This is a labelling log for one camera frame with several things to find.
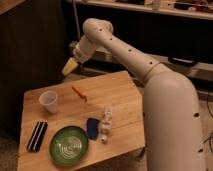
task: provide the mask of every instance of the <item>black cabinet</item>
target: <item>black cabinet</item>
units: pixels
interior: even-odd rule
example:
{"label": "black cabinet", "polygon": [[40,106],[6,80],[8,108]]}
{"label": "black cabinet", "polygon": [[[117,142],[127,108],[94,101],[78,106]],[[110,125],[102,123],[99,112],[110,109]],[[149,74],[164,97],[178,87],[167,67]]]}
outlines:
{"label": "black cabinet", "polygon": [[23,93],[59,83],[68,43],[60,0],[29,0],[0,15],[0,128],[19,137]]}

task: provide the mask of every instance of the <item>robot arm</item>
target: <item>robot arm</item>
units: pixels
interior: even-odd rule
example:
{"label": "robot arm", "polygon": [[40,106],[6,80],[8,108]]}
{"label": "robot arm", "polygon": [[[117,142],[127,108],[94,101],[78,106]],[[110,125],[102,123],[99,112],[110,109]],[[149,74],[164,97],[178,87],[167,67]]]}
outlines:
{"label": "robot arm", "polygon": [[[103,46],[144,84],[153,75],[170,70],[154,58],[113,36],[112,25],[107,21],[88,19],[83,24],[83,31],[85,35],[73,51],[75,61],[86,62],[98,47]],[[63,69],[64,75],[67,75],[77,66],[71,60],[73,67],[69,67],[69,62]]]}
{"label": "robot arm", "polygon": [[199,101],[192,83],[112,35],[108,21],[88,19],[63,69],[67,75],[103,46],[145,85],[143,112],[149,171],[205,171]]}

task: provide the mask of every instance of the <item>blue sponge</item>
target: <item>blue sponge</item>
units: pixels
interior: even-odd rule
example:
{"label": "blue sponge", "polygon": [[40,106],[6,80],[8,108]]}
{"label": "blue sponge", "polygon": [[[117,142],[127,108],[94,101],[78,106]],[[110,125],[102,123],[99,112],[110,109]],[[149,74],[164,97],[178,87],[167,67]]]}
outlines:
{"label": "blue sponge", "polygon": [[87,119],[87,135],[89,139],[95,140],[98,137],[99,120],[95,118]]}

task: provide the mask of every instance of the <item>green plate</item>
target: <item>green plate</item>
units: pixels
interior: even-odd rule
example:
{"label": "green plate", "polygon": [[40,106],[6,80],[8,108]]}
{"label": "green plate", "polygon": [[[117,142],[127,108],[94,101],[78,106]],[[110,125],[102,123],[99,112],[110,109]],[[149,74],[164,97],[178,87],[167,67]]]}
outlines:
{"label": "green plate", "polygon": [[88,136],[80,127],[60,129],[50,143],[50,155],[58,165],[71,166],[82,159],[88,149]]}

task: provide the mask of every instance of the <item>white cup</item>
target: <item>white cup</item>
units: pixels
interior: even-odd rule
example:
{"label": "white cup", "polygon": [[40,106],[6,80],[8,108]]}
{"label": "white cup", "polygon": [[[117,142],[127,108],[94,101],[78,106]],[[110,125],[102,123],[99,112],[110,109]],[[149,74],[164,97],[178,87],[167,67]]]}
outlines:
{"label": "white cup", "polygon": [[45,91],[39,97],[39,103],[44,106],[50,113],[58,111],[58,95],[55,91]]}

